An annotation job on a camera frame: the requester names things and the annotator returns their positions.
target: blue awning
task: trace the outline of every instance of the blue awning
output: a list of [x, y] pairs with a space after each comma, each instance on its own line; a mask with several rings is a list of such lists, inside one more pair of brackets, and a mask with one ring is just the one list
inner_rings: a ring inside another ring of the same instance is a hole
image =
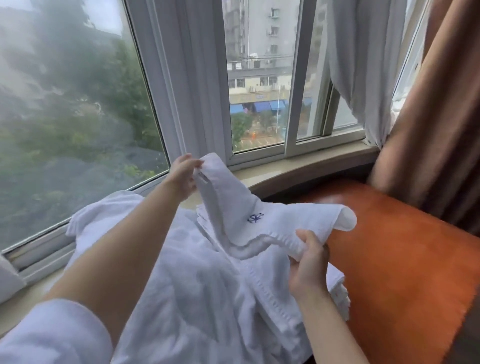
[[230, 105], [230, 114], [237, 114], [239, 112], [245, 112], [245, 110], [243, 110], [243, 105], [242, 104], [232, 104], [232, 105]]
[[268, 101], [259, 101], [259, 102], [254, 102], [255, 105], [255, 110], [257, 112], [262, 112], [265, 110], [272, 111], [272, 108], [270, 107], [270, 103]]
[[285, 108], [285, 104], [283, 103], [283, 100], [270, 101], [270, 106], [271, 106], [272, 110], [283, 110]]

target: white shirt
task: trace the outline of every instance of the white shirt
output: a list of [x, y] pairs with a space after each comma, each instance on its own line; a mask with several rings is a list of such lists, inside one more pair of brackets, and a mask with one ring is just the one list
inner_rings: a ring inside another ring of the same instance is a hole
[[113, 354], [103, 323], [79, 303], [37, 304], [0, 340], [2, 364], [107, 364]]

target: stack of white towels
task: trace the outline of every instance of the stack of white towels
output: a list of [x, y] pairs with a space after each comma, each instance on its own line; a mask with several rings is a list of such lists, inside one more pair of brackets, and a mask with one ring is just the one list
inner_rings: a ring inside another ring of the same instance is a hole
[[[112, 363], [303, 363], [312, 350], [288, 292], [287, 254], [298, 260], [305, 248], [295, 229], [325, 242], [332, 229], [352, 229], [355, 214], [342, 205], [264, 203], [215, 154], [203, 159], [194, 178], [204, 204], [197, 214], [178, 210]], [[119, 191], [77, 212], [69, 265], [142, 199]], [[348, 319], [344, 278], [328, 266], [328, 289]]]

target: orange surface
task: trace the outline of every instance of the orange surface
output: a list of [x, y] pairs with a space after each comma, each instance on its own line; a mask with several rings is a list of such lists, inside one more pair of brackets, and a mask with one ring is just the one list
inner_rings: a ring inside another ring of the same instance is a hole
[[441, 363], [480, 283], [480, 239], [353, 181], [298, 202], [325, 197], [357, 214], [356, 228], [334, 231], [328, 244], [346, 275], [348, 325], [370, 362]]

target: blue embroidery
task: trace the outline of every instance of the blue embroidery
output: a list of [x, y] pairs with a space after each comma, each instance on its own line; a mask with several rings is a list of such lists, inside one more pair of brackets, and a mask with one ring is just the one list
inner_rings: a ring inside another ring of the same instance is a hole
[[247, 221], [251, 224], [255, 224], [258, 220], [260, 220], [262, 218], [263, 214], [260, 213], [260, 214], [253, 214], [253, 215], [250, 215], [250, 217], [247, 219]]

